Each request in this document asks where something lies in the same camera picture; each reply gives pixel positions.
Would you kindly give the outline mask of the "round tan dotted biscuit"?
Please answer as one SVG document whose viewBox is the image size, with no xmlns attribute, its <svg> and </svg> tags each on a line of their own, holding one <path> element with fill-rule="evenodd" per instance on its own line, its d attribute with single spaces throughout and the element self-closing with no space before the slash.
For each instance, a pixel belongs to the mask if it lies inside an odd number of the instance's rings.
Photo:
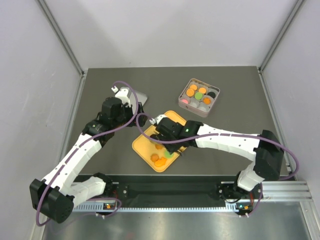
<svg viewBox="0 0 320 240">
<path fill-rule="evenodd" d="M 198 90 L 198 87 L 195 84 L 192 84 L 189 86 L 189 89 L 196 92 Z"/>
</svg>

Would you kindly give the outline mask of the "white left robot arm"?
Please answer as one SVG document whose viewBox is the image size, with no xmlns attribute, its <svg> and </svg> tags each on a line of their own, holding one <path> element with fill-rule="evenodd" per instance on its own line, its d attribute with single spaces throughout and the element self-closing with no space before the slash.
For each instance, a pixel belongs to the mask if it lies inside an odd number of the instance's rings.
<svg viewBox="0 0 320 240">
<path fill-rule="evenodd" d="M 64 222 L 78 205 L 93 199 L 114 197 L 110 177 L 95 173 L 83 182 L 75 182 L 81 170 L 114 135 L 124 127 L 144 126 L 146 117 L 136 120 L 143 113 L 143 104 L 137 108 L 123 103 L 120 98 L 108 97 L 96 118 L 88 122 L 76 143 L 59 164 L 43 179 L 34 179 L 29 186 L 32 207 L 36 216 L 45 215 L 56 223 Z"/>
</svg>

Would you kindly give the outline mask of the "pink sandwich cookie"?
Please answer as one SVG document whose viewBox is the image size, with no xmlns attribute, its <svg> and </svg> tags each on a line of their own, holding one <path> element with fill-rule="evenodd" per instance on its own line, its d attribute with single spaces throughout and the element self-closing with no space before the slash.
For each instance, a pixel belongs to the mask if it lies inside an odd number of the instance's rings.
<svg viewBox="0 0 320 240">
<path fill-rule="evenodd" d="M 183 103 L 183 104 L 186 104 L 186 105 L 189 105 L 189 104 L 190 104 L 190 101 L 189 101 L 188 99 L 185 99 L 185 98 L 182 98 L 182 99 L 180 100 L 180 102 Z"/>
</svg>

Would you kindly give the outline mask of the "metal serving tongs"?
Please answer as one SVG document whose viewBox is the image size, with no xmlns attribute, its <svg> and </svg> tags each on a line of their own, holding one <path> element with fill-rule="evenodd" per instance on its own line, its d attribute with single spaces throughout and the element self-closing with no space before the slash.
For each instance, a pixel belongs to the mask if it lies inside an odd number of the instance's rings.
<svg viewBox="0 0 320 240">
<path fill-rule="evenodd" d="M 160 133 L 154 133 L 150 136 L 152 139 L 157 141 L 173 141 L 174 139 L 170 139 L 168 137 L 163 136 Z M 185 147 L 182 146 L 182 143 L 161 143 L 163 147 L 170 153 L 177 153 L 181 155 L 185 151 Z"/>
</svg>

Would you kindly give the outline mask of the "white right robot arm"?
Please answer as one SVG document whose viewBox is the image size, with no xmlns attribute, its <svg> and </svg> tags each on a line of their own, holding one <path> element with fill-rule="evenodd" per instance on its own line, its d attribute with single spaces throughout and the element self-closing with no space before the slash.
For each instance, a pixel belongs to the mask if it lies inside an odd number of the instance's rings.
<svg viewBox="0 0 320 240">
<path fill-rule="evenodd" d="M 243 136 L 199 121 L 188 120 L 181 124 L 164 115 L 159 115 L 154 125 L 156 133 L 151 138 L 160 141 L 171 154 L 180 148 L 194 147 L 220 150 L 251 161 L 236 175 L 232 185 L 217 186 L 218 194 L 224 200 L 245 198 L 263 181 L 280 179 L 284 151 L 269 130 Z"/>
</svg>

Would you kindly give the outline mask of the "black sandwich cookie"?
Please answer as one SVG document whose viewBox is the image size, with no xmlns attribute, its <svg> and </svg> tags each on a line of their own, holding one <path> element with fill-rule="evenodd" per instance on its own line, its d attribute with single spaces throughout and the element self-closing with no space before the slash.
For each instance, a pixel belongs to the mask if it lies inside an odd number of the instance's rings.
<svg viewBox="0 0 320 240">
<path fill-rule="evenodd" d="M 210 96 L 211 98 L 215 99 L 216 98 L 216 93 L 211 91 L 207 93 L 208 96 Z"/>
</svg>

